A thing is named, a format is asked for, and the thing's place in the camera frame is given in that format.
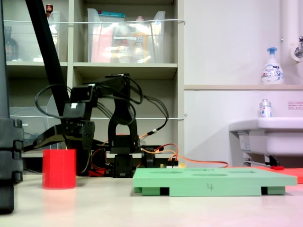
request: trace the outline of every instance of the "red cylinder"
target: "red cylinder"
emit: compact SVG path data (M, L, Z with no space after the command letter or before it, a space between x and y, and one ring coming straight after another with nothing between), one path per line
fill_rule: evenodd
M43 150L43 189L71 189L76 186L76 150Z

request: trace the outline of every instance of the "green tray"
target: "green tray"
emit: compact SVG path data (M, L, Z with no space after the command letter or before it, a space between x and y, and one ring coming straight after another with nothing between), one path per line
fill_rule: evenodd
M255 168L138 168L133 184L142 195L284 195L297 177Z

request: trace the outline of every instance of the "clear plastic bin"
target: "clear plastic bin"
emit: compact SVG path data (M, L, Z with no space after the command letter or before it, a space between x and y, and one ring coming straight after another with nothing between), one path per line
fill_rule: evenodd
M47 113L58 115L53 96L51 96L47 105L41 108ZM25 145L31 144L32 141L37 138L37 136L53 127L54 125L61 123L59 119L49 118L45 116L36 107L10 107L9 113L12 119L20 119L22 121ZM37 150L49 148L57 149L65 148L65 146L63 143L58 143L51 146L39 148Z
M154 20L163 20L158 12ZM102 63L164 63L164 22L100 23L95 9L88 9L88 60Z
M49 25L59 61L67 61L68 24L59 24L66 19L60 12L53 12L49 17ZM5 34L7 61L43 62L35 31L31 23L4 22L5 29L10 27L11 35Z

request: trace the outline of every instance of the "white sink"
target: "white sink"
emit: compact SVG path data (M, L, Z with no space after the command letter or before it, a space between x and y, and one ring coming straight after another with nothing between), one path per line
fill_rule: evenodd
M229 131L240 138L246 153L303 156L303 118L272 117L234 122Z

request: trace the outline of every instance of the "handwritten number 4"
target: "handwritten number 4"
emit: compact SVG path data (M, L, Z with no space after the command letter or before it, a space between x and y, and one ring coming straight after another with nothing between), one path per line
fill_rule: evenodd
M210 189L210 191L213 191L213 184L207 184L207 188Z

